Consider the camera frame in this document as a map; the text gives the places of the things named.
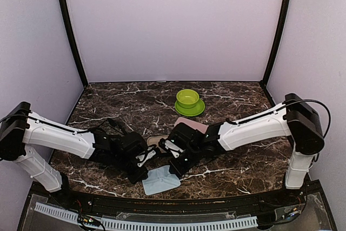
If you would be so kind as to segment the black sunglasses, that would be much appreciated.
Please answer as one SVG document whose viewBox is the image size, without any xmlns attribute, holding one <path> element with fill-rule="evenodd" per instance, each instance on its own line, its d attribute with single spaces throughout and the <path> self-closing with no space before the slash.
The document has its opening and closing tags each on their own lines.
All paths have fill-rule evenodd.
<svg viewBox="0 0 346 231">
<path fill-rule="evenodd" d="M 123 125 L 120 122 L 118 122 L 112 118 L 109 118 L 109 117 L 106 118 L 101 124 L 97 125 L 96 128 L 103 130 L 102 126 L 106 123 L 109 125 L 110 128 L 112 128 L 117 133 L 119 133 L 121 135 L 128 134 L 128 132 L 126 131 L 126 129 L 123 127 Z"/>
</svg>

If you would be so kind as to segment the pink glasses case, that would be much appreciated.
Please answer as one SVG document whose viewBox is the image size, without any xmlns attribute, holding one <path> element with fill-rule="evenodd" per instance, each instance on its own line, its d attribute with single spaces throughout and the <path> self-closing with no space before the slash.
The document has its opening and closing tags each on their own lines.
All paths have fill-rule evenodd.
<svg viewBox="0 0 346 231">
<path fill-rule="evenodd" d="M 184 123 L 187 126 L 189 126 L 190 128 L 192 128 L 194 130 L 198 130 L 198 131 L 200 131 L 200 132 L 202 132 L 204 134 L 207 132 L 207 129 L 208 129 L 208 125 L 196 122 L 194 120 L 191 120 L 191 119 L 188 119 L 188 118 L 185 118 L 185 117 L 179 117 L 175 121 L 174 126 L 177 126 L 180 123 Z"/>
</svg>

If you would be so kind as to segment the blue cleaning cloth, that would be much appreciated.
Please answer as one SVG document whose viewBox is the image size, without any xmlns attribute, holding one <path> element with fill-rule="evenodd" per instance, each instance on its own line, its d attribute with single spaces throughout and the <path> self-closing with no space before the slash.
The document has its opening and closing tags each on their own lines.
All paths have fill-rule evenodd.
<svg viewBox="0 0 346 231">
<path fill-rule="evenodd" d="M 148 177 L 142 181 L 146 195 L 154 195 L 175 189 L 181 185 L 180 179 L 169 172 L 170 166 L 162 166 L 148 171 Z"/>
</svg>

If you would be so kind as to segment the black glasses case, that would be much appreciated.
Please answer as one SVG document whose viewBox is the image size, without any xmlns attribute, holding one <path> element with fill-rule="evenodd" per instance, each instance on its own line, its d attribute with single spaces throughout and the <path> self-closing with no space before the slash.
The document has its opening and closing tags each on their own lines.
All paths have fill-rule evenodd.
<svg viewBox="0 0 346 231">
<path fill-rule="evenodd" d="M 152 136 L 147 139 L 147 151 L 154 150 L 156 154 L 166 154 L 167 151 L 162 149 L 159 144 L 160 140 L 166 140 L 168 138 L 168 135 L 160 135 L 160 136 Z"/>
</svg>

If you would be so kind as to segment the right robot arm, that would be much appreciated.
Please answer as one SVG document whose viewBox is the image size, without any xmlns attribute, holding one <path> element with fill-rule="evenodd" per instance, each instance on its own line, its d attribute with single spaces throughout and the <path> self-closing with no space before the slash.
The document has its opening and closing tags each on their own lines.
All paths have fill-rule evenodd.
<svg viewBox="0 0 346 231">
<path fill-rule="evenodd" d="M 235 121 L 226 119 L 208 126 L 204 133 L 181 122 L 167 138 L 160 140 L 159 146 L 173 156 L 169 172 L 182 177 L 202 159 L 270 138 L 291 137 L 294 145 L 285 173 L 285 187 L 276 193 L 276 202 L 287 206 L 296 198 L 297 189 L 303 186 L 328 133 L 322 129 L 320 116 L 311 103 L 324 106 L 320 101 L 301 99 L 290 93 L 282 103 L 264 112 Z"/>
</svg>

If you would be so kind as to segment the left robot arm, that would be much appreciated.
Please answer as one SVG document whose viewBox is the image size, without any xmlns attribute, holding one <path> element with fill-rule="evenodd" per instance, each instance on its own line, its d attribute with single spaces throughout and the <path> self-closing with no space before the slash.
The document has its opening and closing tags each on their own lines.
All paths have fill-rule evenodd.
<svg viewBox="0 0 346 231">
<path fill-rule="evenodd" d="M 114 166 L 135 184 L 148 177 L 144 164 L 156 153 L 140 134 L 120 130 L 120 134 L 110 135 L 100 126 L 87 130 L 68 127 L 39 116 L 31 111 L 29 103 L 21 102 L 1 119 L 1 159 L 18 164 L 48 192 L 55 193 L 64 207 L 72 207 L 76 194 L 68 189 L 68 178 L 53 169 L 34 146 Z"/>
</svg>

